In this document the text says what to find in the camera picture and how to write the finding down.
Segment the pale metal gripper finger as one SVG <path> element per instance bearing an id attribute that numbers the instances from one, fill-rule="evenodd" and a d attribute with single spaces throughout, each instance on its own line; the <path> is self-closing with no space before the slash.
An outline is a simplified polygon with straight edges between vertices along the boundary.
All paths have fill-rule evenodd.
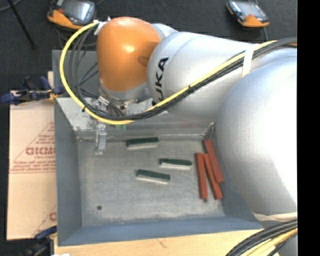
<path id="1" fill-rule="evenodd" d="M 102 125 L 101 127 L 101 148 L 106 148 L 106 138 L 107 138 L 107 128 L 105 125 Z"/>
<path id="2" fill-rule="evenodd" d="M 96 125 L 95 154 L 100 155 L 102 150 L 102 124 Z"/>

